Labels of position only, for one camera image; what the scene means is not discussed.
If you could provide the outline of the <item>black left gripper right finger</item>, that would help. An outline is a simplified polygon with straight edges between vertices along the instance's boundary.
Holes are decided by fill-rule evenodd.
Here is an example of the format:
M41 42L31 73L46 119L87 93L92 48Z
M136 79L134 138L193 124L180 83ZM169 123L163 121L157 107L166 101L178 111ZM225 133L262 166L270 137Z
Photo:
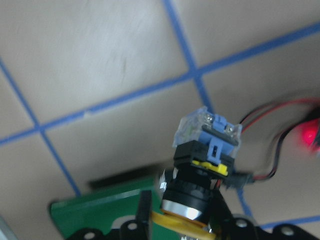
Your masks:
M212 212L209 225L217 238L230 238L234 223L233 215L218 188L212 190Z

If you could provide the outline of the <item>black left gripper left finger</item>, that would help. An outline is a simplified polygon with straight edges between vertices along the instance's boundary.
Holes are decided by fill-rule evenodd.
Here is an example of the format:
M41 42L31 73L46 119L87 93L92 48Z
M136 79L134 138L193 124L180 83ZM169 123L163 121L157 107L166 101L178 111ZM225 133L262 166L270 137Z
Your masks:
M136 211L136 223L139 240L150 240L152 237L152 191L140 192L138 207Z

